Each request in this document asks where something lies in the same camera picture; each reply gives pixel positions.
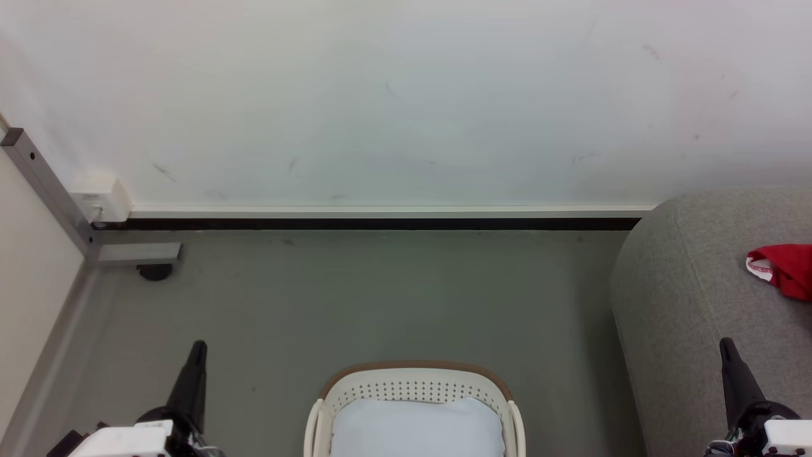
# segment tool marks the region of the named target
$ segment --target white wall trim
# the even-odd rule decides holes
[[[520,219],[643,217],[656,205],[540,207],[198,207],[135,205],[131,219]]]

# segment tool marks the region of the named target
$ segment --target white robot part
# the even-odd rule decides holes
[[[768,420],[764,455],[812,454],[812,420]]]
[[[99,429],[85,438],[70,457],[170,457],[166,438],[172,434],[172,425],[171,420],[156,420]]]

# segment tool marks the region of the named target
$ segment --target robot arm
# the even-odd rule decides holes
[[[719,342],[728,435],[711,442],[705,455],[797,457],[812,453],[812,420],[764,398],[730,338]]]
[[[205,342],[194,343],[165,406],[146,412],[132,427],[100,424],[92,435],[69,433],[48,457],[225,457],[201,436],[206,351]]]

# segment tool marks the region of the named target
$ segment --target black baseboard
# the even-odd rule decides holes
[[[631,230],[639,218],[130,219],[96,230]]]

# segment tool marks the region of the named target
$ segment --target gray sofa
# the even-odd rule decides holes
[[[812,303],[744,267],[750,250],[780,243],[812,244],[812,187],[685,195],[629,234],[611,300],[649,457],[699,456],[723,438],[721,337],[767,399],[812,419]]]

